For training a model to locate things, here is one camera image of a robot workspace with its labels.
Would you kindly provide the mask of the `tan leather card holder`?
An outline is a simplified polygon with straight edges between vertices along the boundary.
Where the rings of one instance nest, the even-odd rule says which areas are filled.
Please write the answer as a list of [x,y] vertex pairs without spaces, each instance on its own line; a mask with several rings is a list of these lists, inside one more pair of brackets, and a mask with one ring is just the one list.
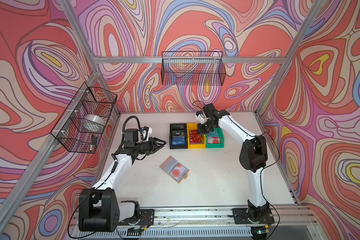
[[189,169],[172,156],[169,156],[160,168],[177,183],[186,179],[189,173]]

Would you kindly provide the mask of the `white card red circle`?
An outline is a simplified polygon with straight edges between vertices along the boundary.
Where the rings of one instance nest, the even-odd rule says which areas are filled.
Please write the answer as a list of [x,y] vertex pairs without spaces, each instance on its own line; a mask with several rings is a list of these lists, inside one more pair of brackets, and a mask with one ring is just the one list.
[[174,169],[170,172],[170,175],[176,179],[177,181],[179,181],[183,176],[184,174],[188,171],[188,169],[181,165],[181,164],[178,164],[176,167],[174,167]]

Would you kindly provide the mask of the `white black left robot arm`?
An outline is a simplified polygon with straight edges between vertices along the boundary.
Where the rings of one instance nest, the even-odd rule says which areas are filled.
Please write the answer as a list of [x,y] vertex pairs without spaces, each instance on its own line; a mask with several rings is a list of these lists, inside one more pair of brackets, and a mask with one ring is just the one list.
[[116,191],[124,174],[139,155],[152,155],[166,144],[166,141],[153,137],[141,143],[121,143],[112,154],[113,164],[103,177],[92,188],[84,189],[80,194],[78,225],[81,232],[114,232],[121,222],[142,223],[139,203],[119,202]]

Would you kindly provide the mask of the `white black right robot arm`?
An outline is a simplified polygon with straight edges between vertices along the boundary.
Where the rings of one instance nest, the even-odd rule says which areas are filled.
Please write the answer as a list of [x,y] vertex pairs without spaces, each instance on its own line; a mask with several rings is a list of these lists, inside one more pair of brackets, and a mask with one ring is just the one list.
[[196,119],[199,121],[199,135],[206,135],[221,128],[241,144],[239,162],[247,171],[250,192],[247,218],[252,223],[260,222],[260,218],[270,210],[264,194],[264,169],[268,160],[265,137],[250,132],[234,120],[228,111],[218,111],[213,104],[207,104],[197,111]]

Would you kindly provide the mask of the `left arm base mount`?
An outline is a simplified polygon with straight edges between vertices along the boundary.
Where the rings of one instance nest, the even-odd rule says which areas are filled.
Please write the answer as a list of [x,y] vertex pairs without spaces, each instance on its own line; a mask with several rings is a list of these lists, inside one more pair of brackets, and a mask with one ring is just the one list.
[[140,209],[139,213],[131,218],[127,218],[118,223],[118,226],[132,226],[132,227],[144,227],[150,226],[154,223],[155,210],[154,209]]

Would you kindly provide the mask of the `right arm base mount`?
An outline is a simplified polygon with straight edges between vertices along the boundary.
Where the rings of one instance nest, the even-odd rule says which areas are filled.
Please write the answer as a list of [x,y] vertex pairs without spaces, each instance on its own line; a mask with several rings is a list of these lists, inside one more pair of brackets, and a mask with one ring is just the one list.
[[269,208],[233,208],[232,217],[237,225],[272,225],[275,223],[272,211]]

